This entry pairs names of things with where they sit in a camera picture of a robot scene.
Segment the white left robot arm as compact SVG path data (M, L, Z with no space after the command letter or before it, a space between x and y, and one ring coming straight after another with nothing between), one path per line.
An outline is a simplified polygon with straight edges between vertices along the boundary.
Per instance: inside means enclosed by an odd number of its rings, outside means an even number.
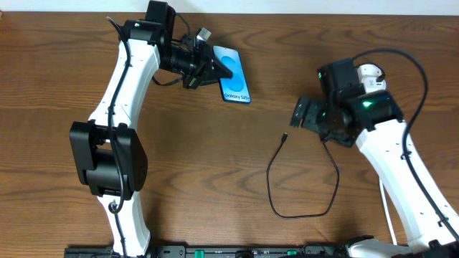
M75 121L70 128L77 175L105 209L113 257L145 257L150 246L140 197L148 159L137 127L153 76L158 70L176 73L186 89L233 76L207 44L207 29L173 38L177 16L166 2L150 1L144 18L112 23L119 50L110 82L87 121Z

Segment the blue Galaxy smartphone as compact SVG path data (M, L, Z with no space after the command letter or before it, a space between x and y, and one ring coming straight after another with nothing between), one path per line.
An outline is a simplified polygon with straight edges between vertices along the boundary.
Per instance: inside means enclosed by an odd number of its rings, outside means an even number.
M239 104L250 104L250 91L245 79L240 54L235 49L213 46L216 58L224 64L231 72L231 78L219 80L222 99L225 102L235 102Z

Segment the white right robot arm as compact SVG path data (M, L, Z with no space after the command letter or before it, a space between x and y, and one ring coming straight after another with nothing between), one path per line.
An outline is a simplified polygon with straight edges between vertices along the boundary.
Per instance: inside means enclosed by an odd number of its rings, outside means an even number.
M344 59L318 68L323 100L298 100L291 126L323 142L356 146L377 172L402 222L408 245L349 245L352 257L457 257L458 214L418 154L409 124L372 63Z

